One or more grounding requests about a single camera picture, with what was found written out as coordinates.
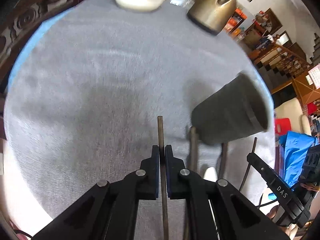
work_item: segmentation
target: wall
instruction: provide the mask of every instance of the wall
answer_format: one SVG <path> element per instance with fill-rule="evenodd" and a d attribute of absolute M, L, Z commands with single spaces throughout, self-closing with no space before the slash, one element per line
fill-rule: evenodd
<path fill-rule="evenodd" d="M 281 34 L 286 30 L 292 42 L 296 42 L 295 15 L 289 0 L 252 0 L 251 2 L 238 0 L 238 2 L 253 15 L 271 8 L 283 25 L 276 33 Z"/>
<path fill-rule="evenodd" d="M 239 7 L 242 8 L 242 12 L 247 16 L 247 19 L 244 20 L 244 22 L 239 27 L 243 27 L 246 30 L 252 25 L 252 20 L 255 18 L 255 15 L 253 15 L 246 7 L 244 7 L 240 3 Z"/>
<path fill-rule="evenodd" d="M 306 54 L 307 61 L 311 63 L 310 58 L 313 57 L 315 45 L 315 33 L 320 36 L 320 28 L 314 18 L 306 11 L 296 12 L 296 41 Z"/>

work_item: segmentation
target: dark gray cup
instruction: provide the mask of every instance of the dark gray cup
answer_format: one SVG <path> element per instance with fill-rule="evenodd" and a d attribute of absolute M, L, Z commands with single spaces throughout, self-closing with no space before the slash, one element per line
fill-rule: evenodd
<path fill-rule="evenodd" d="M 265 103 L 248 76 L 234 80 L 196 106 L 192 125 L 208 145 L 226 143 L 265 131 L 268 115 Z"/>

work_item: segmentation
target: table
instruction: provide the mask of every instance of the table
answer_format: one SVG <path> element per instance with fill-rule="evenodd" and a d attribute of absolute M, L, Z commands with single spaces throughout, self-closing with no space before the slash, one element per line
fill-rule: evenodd
<path fill-rule="evenodd" d="M 294 91 L 302 106 L 306 106 L 320 98 L 320 89 L 316 89 L 314 84 L 309 85 L 306 79 L 307 75 L 308 71 L 305 71 L 298 77 L 292 79 Z"/>
<path fill-rule="evenodd" d="M 268 106 L 269 128 L 255 135 L 256 153 L 273 165 L 271 96 L 225 33 L 206 33 L 168 2 L 138 13 L 118 8 L 114 0 L 85 0 L 60 18 L 14 67 L 4 114 L 24 180 L 51 217 L 101 177 L 113 182 L 138 169 L 157 144 L 158 115 L 164 117 L 165 143 L 186 160 L 192 109 L 240 71 L 252 78 Z M 225 178 L 235 187 L 253 139 L 229 143 Z M 216 165 L 220 151 L 220 145 L 200 145 L 200 173 Z M 245 195 L 257 204 L 264 188 L 251 171 Z M 162 235 L 160 199 L 140 202 L 137 239 Z M 184 204 L 168 201 L 168 210 L 170 238 L 181 239 Z"/>

